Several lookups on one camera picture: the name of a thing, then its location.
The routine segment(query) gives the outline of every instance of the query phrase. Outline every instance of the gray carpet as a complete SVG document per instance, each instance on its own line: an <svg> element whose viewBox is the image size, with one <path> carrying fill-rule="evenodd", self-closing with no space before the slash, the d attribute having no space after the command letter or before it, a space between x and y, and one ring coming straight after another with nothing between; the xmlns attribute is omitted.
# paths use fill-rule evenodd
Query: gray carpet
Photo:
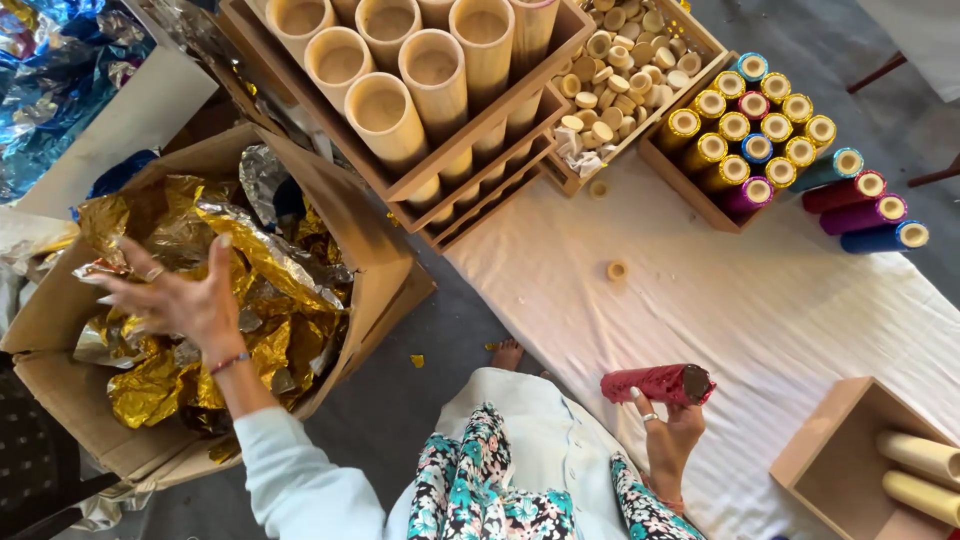
<svg viewBox="0 0 960 540"><path fill-rule="evenodd" d="M960 236L955 226L960 180L913 190L904 185L909 178L946 167L960 152L960 106L943 104L909 64L849 96L847 84L896 51L853 0L693 0L693 13L728 48L766 56L795 91L811 97L816 112L834 119L837 148L859 149L869 168L887 176L890 189L906 197L910 215L931 228L930 244L909 258L960 305L954 249ZM388 510L412 478L420 445L441 406L474 369L488 362L484 344L506 336L449 264L414 243L440 290L407 316L363 369L336 388L306 422L313 441L335 463L367 474ZM424 355L426 365L414 368L409 355ZM531 358L521 368L540 370ZM117 528L98 534L67 531L61 537L262 537L243 483L243 469L233 468L155 494L145 510L128 513Z"/></svg>

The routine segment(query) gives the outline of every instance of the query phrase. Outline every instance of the silver ring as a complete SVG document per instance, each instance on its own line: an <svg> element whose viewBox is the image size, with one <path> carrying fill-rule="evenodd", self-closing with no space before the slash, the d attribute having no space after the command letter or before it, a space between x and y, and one ring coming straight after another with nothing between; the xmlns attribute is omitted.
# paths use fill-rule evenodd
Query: silver ring
<svg viewBox="0 0 960 540"><path fill-rule="evenodd" d="M157 268L152 269L150 272L147 272L147 275L144 276L144 280L147 283L152 283L154 280L162 273L166 272L166 268L158 266Z"/></svg>

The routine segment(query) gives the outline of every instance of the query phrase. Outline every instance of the white cloth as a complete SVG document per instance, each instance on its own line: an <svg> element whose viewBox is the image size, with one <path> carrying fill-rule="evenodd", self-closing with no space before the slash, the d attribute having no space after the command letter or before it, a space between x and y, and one ring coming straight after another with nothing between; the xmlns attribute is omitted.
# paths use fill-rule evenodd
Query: white cloth
<svg viewBox="0 0 960 540"><path fill-rule="evenodd" d="M941 99L951 102L960 97L960 2L857 2L890 35Z"/></svg>
<svg viewBox="0 0 960 540"><path fill-rule="evenodd" d="M600 378L710 370L684 474L686 517L706 537L836 537L767 470L841 378L876 376L960 435L960 312L903 256L844 254L796 201L742 235L716 232L633 152L598 178L599 201L537 180L446 256L641 467L639 415L604 399ZM628 276L609 282L615 259Z"/></svg>
<svg viewBox="0 0 960 540"><path fill-rule="evenodd" d="M514 486L562 489L573 501L578 538L627 540L613 491L610 457L623 448L582 407L548 380L493 368L477 370L445 405L436 431L461 439L477 405L493 402L513 452ZM247 467L257 523L272 538L407 538L414 484L384 512L357 469L338 468L279 407L234 423ZM410 478L416 471L410 471Z"/></svg>

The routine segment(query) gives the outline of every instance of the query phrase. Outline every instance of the red foil tube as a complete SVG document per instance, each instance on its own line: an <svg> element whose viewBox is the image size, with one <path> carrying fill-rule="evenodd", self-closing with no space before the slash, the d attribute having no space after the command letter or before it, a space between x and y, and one ring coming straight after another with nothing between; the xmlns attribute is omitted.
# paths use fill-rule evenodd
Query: red foil tube
<svg viewBox="0 0 960 540"><path fill-rule="evenodd" d="M716 388L710 373L695 364L673 364L614 371L600 380L600 391L611 403L630 402L636 386L649 400L674 405L703 405Z"/></svg>
<svg viewBox="0 0 960 540"><path fill-rule="evenodd" d="M736 108L751 120L760 120L770 112L770 101L760 92L746 92L736 102Z"/></svg>
<svg viewBox="0 0 960 540"><path fill-rule="evenodd" d="M883 175L868 169L853 178L806 191L803 197L804 210L824 213L853 203L879 199L886 191L887 183Z"/></svg>

